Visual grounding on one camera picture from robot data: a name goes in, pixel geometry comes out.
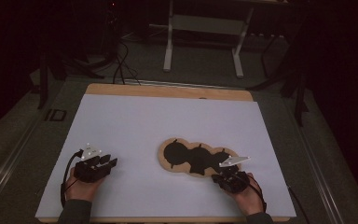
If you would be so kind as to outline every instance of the hand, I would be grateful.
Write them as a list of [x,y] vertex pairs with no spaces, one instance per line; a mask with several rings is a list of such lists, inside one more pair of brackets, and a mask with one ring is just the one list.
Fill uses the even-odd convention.
[[[261,192],[261,188],[256,184],[253,174],[248,173],[247,175],[250,176],[250,184]],[[227,191],[226,193],[234,199],[244,215],[250,216],[252,214],[264,212],[263,202],[254,189],[248,187],[241,193],[233,194]]]
[[71,199],[85,200],[92,203],[98,187],[103,183],[104,178],[94,183],[85,183],[74,177],[75,167],[71,169],[71,175],[66,181],[66,201]]

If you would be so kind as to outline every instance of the white paper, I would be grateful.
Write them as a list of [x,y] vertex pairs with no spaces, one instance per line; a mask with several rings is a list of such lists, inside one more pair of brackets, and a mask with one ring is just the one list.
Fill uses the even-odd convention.
[[35,216],[60,215],[66,164],[90,143],[118,158],[94,200],[93,217],[241,217],[210,177],[162,169],[158,148],[172,137],[251,157],[242,169],[263,189],[267,212],[296,216],[257,103],[90,94],[82,99]]

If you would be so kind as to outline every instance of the wooden table edge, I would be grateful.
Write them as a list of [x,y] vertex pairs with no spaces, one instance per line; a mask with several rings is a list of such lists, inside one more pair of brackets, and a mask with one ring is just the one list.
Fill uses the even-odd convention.
[[[288,221],[290,217],[273,217],[274,222]],[[40,217],[43,223],[56,223],[57,217]],[[210,223],[229,223],[246,222],[245,217],[92,217],[91,223],[172,223],[172,222],[210,222]]]
[[135,86],[100,83],[89,84],[85,94],[253,101],[252,94],[248,91],[167,86]]

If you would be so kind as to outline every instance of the table leg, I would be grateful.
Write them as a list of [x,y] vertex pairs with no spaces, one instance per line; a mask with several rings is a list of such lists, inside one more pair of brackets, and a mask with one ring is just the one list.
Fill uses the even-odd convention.
[[243,23],[243,26],[241,28],[240,40],[238,41],[238,45],[236,48],[234,48],[232,50],[232,58],[234,60],[235,73],[237,74],[238,78],[243,78],[242,65],[241,65],[241,59],[240,59],[240,51],[242,48],[243,40],[246,37],[246,32],[248,31],[249,23],[251,21],[253,12],[254,12],[254,9],[251,7],[249,9],[246,21]]
[[167,49],[165,50],[165,59],[164,59],[164,72],[171,71],[171,62],[172,62],[172,17],[173,17],[173,0],[170,1],[170,16],[168,18],[168,43]]

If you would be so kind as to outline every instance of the forearm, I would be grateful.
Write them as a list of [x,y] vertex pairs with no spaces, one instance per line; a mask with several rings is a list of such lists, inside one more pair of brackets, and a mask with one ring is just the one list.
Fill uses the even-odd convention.
[[273,224],[272,218],[267,213],[256,213],[246,217],[248,224]]
[[85,224],[90,223],[92,203],[83,200],[68,200],[65,203],[58,223]]

